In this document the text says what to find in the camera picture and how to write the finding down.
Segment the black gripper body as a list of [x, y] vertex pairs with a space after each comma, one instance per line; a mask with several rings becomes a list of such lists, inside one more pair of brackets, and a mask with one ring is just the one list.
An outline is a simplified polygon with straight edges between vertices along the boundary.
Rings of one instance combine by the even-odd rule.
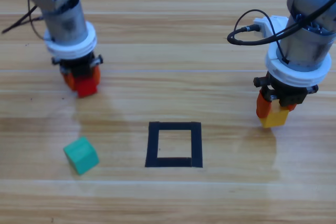
[[71, 60], [52, 57], [51, 63], [59, 65], [62, 74], [72, 74], [73, 77], [87, 77], [93, 75], [94, 67], [103, 63], [103, 57], [102, 55], [95, 57], [94, 53]]
[[260, 88], [261, 96], [267, 102], [279, 100], [281, 106], [302, 104], [307, 95], [319, 90], [318, 85], [300, 88], [284, 84], [270, 73], [264, 77], [255, 77], [253, 82], [256, 88]]

